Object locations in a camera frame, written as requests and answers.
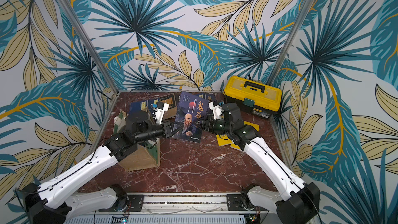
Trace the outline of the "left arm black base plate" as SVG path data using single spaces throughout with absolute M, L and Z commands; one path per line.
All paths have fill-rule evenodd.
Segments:
M 140 212 L 144 202 L 144 195 L 125 195 L 118 197 L 116 202 L 106 209 L 100 209 L 100 212 Z

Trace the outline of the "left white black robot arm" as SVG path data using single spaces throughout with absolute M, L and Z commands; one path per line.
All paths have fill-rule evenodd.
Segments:
M 183 124 L 173 121 L 155 123 L 151 115 L 144 111 L 127 116 L 121 131 L 112 135 L 83 161 L 45 183 L 31 183 L 18 191 L 29 222 L 62 224 L 99 210 L 127 212 L 131 200 L 119 185 L 79 196 L 75 192 L 104 170 L 136 152 L 142 144 L 158 138 L 170 138 L 182 128 Z

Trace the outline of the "old man portrait book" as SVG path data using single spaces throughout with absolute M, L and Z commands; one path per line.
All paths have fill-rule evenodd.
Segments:
M 209 101 L 188 92 L 182 92 L 177 105 L 173 138 L 200 143 L 201 124 L 207 115 Z

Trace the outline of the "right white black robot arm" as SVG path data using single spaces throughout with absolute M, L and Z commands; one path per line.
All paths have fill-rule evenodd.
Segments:
M 226 135 L 250 156 L 268 176 L 276 193 L 260 186 L 249 188 L 243 195 L 247 203 L 277 214 L 283 224 L 307 224 L 319 217 L 320 190 L 293 173 L 269 148 L 265 139 L 251 125 L 244 123 L 237 104 L 209 104 L 212 114 L 202 123 L 202 129 Z

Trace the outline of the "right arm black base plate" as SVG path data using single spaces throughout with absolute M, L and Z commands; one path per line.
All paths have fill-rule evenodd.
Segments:
M 241 194 L 227 194 L 226 198 L 228 211 L 247 211 L 244 207 Z

